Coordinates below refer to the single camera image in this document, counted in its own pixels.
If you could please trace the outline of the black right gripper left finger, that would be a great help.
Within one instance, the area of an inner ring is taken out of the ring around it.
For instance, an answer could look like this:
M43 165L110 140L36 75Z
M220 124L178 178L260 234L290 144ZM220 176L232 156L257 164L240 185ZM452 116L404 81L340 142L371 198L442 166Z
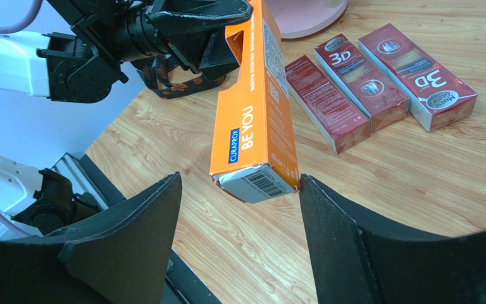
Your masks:
M47 236L0 241L0 303L159 303L181 198L175 172Z

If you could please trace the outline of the red toothpaste box middle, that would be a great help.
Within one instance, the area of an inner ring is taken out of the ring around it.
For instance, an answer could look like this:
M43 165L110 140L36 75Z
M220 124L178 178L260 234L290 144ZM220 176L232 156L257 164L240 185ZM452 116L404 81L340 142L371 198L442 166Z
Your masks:
M408 97L345 35L314 47L314 53L334 84L369 119L372 133L408 117Z

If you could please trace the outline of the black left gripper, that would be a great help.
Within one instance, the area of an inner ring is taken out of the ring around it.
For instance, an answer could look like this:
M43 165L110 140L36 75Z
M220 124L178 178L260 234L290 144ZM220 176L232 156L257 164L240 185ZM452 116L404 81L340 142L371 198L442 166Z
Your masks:
M239 67L224 27L251 18L247 1L70 1L80 13L72 30L112 64L142 69L169 55L184 70L214 81Z

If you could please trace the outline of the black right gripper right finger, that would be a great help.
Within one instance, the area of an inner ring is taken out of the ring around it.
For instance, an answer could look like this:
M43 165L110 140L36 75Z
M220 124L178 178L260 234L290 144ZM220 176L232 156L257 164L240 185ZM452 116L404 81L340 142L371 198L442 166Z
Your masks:
M486 231L419 230L300 180L319 303L486 303Z

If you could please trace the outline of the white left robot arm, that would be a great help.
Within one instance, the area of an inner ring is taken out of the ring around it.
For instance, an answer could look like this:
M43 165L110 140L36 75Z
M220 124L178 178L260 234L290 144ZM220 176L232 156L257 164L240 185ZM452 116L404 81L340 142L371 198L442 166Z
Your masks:
M239 67L226 28L253 13L248 1L51 1L71 33L30 32L41 6L34 1L22 20L0 27L0 89L82 104L126 83L123 63L164 99L220 86ZM0 222L18 237L44 236L100 211L61 174L0 155Z

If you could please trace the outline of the red toothpaste box back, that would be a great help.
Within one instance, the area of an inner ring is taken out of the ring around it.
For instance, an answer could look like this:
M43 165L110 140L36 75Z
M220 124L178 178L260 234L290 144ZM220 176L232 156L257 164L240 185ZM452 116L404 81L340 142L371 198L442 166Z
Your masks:
M358 39L359 50L409 98L409 112L433 132L473 113L478 93L388 23Z

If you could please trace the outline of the orange toothpaste box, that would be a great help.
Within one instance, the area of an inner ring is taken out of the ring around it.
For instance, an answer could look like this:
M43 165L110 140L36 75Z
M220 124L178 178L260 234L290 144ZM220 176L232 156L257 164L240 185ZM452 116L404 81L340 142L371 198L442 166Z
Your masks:
M218 93L209 176L226 193L259 203L299 190L294 129L279 27L264 1L225 29L238 79Z

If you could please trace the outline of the pink three-tier shelf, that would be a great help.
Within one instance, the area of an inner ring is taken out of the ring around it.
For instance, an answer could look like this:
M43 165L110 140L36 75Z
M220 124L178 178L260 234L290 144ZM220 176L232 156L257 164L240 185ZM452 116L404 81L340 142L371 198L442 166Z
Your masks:
M266 0L282 39L298 39L333 25L346 11L348 0Z

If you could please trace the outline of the red toothpaste box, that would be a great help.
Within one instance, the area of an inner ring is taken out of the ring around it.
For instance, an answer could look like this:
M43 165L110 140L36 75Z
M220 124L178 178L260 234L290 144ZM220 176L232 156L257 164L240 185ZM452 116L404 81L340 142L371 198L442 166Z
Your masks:
M409 112L433 132L473 113L478 93L388 23L358 39L359 50L409 98Z
M307 56L285 66L290 92L335 154L371 137L369 119Z
M408 97L345 35L314 47L314 53L334 84L369 119L372 133L408 117Z

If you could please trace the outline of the red toothpaste box front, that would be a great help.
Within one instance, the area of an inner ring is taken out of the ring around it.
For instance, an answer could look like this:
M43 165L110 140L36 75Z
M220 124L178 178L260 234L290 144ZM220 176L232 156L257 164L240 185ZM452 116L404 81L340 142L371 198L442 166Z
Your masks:
M307 56L285 66L290 92L335 154L371 137L369 119Z

